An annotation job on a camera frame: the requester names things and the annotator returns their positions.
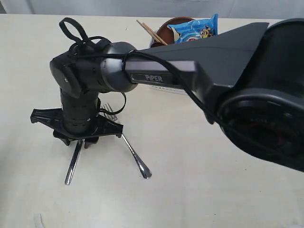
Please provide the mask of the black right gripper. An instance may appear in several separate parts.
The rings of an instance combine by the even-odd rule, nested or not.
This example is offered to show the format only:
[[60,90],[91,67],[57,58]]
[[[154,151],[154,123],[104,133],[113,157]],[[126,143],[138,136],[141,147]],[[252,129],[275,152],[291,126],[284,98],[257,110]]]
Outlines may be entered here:
[[97,91],[74,98],[60,90],[60,99],[61,108],[34,109],[30,120],[53,129],[53,137],[66,146],[70,145],[70,139],[85,139],[84,148],[87,149],[96,144],[100,136],[121,136],[123,126],[99,114],[101,102]]

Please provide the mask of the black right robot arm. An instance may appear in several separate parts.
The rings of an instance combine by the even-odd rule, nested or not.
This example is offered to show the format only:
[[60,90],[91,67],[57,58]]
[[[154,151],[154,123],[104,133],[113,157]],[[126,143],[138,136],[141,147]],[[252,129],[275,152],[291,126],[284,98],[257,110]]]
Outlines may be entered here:
[[73,41],[50,61],[61,108],[35,109],[30,120],[82,147],[122,137],[116,112],[100,93],[126,94],[139,84],[182,89],[245,153],[304,170],[304,20],[254,22],[212,38],[137,50],[127,42],[89,37],[72,18],[59,24]]

